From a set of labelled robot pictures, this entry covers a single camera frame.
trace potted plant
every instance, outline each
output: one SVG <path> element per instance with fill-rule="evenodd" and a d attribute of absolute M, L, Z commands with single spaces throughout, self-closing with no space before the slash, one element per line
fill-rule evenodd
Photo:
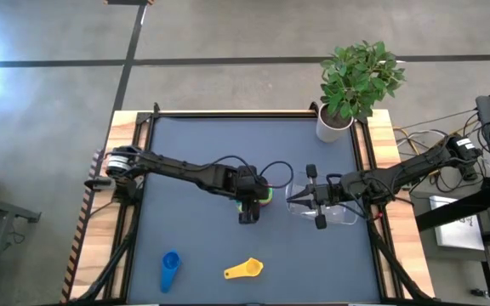
<path fill-rule="evenodd" d="M 396 68 L 396 57 L 385 44 L 366 41 L 348 48 L 337 47 L 332 59 L 321 63 L 322 106 L 316 134 L 324 142 L 335 141 L 360 116 L 371 116 L 375 101 L 381 101 L 404 79 L 404 69 Z"/>

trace green object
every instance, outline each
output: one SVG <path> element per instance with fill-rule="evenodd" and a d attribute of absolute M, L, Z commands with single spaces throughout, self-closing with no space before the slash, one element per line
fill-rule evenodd
<path fill-rule="evenodd" d="M 336 47 L 332 59 L 321 62 L 321 84 L 328 114 L 339 111 L 343 118 L 371 116 L 375 101 L 388 93 L 395 97 L 404 78 L 404 68 L 396 68 L 396 56 L 385 50 L 383 42 L 366 41 L 347 48 Z"/>
<path fill-rule="evenodd" d="M 259 200 L 259 203 L 261 206 L 266 206 L 266 205 L 270 204 L 271 199 L 273 199 L 273 188 L 269 188 L 268 191 L 270 192 L 270 194 L 268 195 L 268 198 L 264 199 L 264 200 Z M 242 203 L 240 201 L 236 201 L 236 203 L 237 203 L 237 210 L 240 213 L 242 213 Z"/>

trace table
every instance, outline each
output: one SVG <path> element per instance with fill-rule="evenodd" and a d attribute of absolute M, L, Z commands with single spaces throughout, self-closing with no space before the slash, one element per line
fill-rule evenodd
<path fill-rule="evenodd" d="M 314 117 L 314 113 L 311 110 L 280 110 L 280 111 L 258 111 L 258 110 L 242 110 L 242 111 L 161 111 L 166 116 L 172 114 L 178 114 L 180 116 L 187 116 L 187 114 L 226 114 L 233 116 L 232 114 L 246 114 L 255 113 L 258 116 L 274 116 L 274 114 L 284 113 L 285 116 L 311 116 Z M 139 145 L 145 143 L 148 132 L 145 129 L 138 130 L 136 127 L 136 119 L 138 113 L 141 111 L 118 111 L 115 113 L 111 123 L 111 130 L 109 132 L 107 144 L 105 150 L 111 150 L 113 147 L 119 145 L 130 145 L 133 140 L 137 141 Z M 392 133 L 392 126 L 390 124 L 390 117 L 387 110 L 376 110 L 373 117 L 368 120 L 368 131 L 371 135 L 373 152 L 375 154 L 375 161 L 378 167 L 389 167 L 400 161 L 398 151 L 396 149 L 396 142 L 394 134 Z M 369 167 L 368 153 L 366 150 L 366 141 L 363 137 L 362 125 L 357 124 L 357 140 L 360 147 L 360 155 L 364 168 Z M 96 171 L 101 170 L 104 173 L 104 165 L 98 164 L 99 154 L 93 159 L 93 163 L 90 169 L 90 175 L 93 176 Z M 402 192 L 399 196 L 407 197 L 405 192 Z M 111 199 L 110 191 L 102 191 L 93 194 L 90 190 L 86 190 L 83 197 L 82 210 L 79 216 L 79 223 L 77 225 L 77 232 L 74 237 L 70 261 L 66 271 L 65 284 L 62 289 L 61 301 L 65 301 L 68 298 L 79 297 L 84 293 L 92 281 L 97 277 L 98 273 L 102 270 L 106 264 L 107 259 L 110 257 L 111 248 L 115 240 L 122 239 L 122 235 L 115 236 L 116 229 L 122 227 L 124 232 L 129 223 L 130 211 L 132 207 L 126 209 L 120 209 L 116 204 L 109 206 L 107 209 L 96 214 L 96 217 L 88 220 L 88 211 L 101 207 Z M 127 216 L 122 224 L 117 224 L 117 217 L 119 214 Z M 413 209 L 404 202 L 391 203 L 387 207 L 386 216 L 390 224 L 390 233 L 392 236 L 396 256 L 407 270 L 410 276 L 419 284 L 419 287 L 427 294 L 433 296 L 433 289 L 430 283 L 430 276 L 426 261 L 424 259 L 423 249 L 419 239 L 419 232 L 417 230 Z M 121 286 L 123 279 L 128 276 L 123 274 L 124 266 L 126 265 L 126 259 L 122 259 L 117 269 L 114 282 L 111 284 L 111 292 L 105 290 L 100 297 L 119 297 L 121 293 L 128 291 L 128 285 L 126 282 L 124 286 Z M 396 295 L 396 288 L 393 285 L 391 279 L 391 272 L 386 262 L 381 258 L 380 266 L 382 267 L 381 279 L 383 287 L 386 290 L 388 297 L 394 297 Z"/>

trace wooden table frame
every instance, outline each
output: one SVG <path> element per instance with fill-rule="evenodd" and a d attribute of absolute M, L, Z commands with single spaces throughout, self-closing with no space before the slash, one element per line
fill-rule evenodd
<path fill-rule="evenodd" d="M 88 176 L 105 175 L 105 162 L 102 152 L 111 151 L 120 145 L 138 145 L 149 150 L 151 133 L 155 128 L 159 116 L 169 117 L 306 117 L 314 118 L 313 110 L 159 110 L 155 105 L 152 111 L 115 112 L 111 128 L 103 151 L 96 152 L 92 160 Z M 356 156 L 358 169 L 390 167 L 400 162 L 396 141 L 390 124 L 387 110 L 374 110 L 373 116 L 368 118 L 368 124 L 357 122 L 351 126 L 353 150 Z M 398 196 L 408 198 L 403 191 Z M 78 298 L 89 288 L 106 265 L 111 253 L 126 235 L 134 207 L 124 207 L 119 203 L 111 204 L 103 211 L 96 213 L 96 217 L 88 220 L 90 212 L 111 201 L 112 191 L 105 190 L 94 193 L 86 189 L 83 204 L 79 213 L 79 222 L 71 248 L 65 282 L 62 288 L 61 302 L 71 298 Z M 395 253 L 396 258 L 408 272 L 411 278 L 419 285 L 421 290 L 434 296 L 430 275 L 423 247 L 419 238 L 419 231 L 415 223 L 413 208 L 403 201 L 392 202 L 384 212 L 386 222 L 377 221 L 379 233 Z M 374 266 L 379 283 L 379 295 L 384 298 L 410 298 L 409 293 L 402 288 L 396 275 L 390 269 L 383 255 L 372 246 Z M 111 280 L 104 287 L 98 298 L 115 298 L 125 302 L 128 292 L 129 271 L 134 249 L 122 257 L 117 270 Z"/>

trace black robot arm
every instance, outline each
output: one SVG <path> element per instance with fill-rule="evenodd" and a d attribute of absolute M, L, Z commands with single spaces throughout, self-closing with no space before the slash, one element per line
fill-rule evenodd
<path fill-rule="evenodd" d="M 106 172 L 117 184 L 124 185 L 147 173 L 191 182 L 201 190 L 240 201 L 240 224 L 256 223 L 259 219 L 259 200 L 267 199 L 270 195 L 267 180 L 257 174 L 254 166 L 232 167 L 216 162 L 200 166 L 133 146 L 118 147 L 110 155 Z"/>
<path fill-rule="evenodd" d="M 356 201 L 359 198 L 369 204 L 385 204 L 394 200 L 405 184 L 418 183 L 424 176 L 443 167 L 472 167 L 481 155 L 469 139 L 460 136 L 448 136 L 439 145 L 423 154 L 386 169 L 358 171 L 347 174 L 329 174 L 327 184 L 316 183 L 316 169 L 309 165 L 306 172 L 311 179 L 302 192 L 289 197 L 291 203 L 305 205 L 317 210 L 317 228 L 326 227 L 326 218 L 320 206 L 334 206 L 344 201 Z M 331 178 L 339 178 L 333 184 Z M 313 195 L 312 200 L 300 200 Z"/>

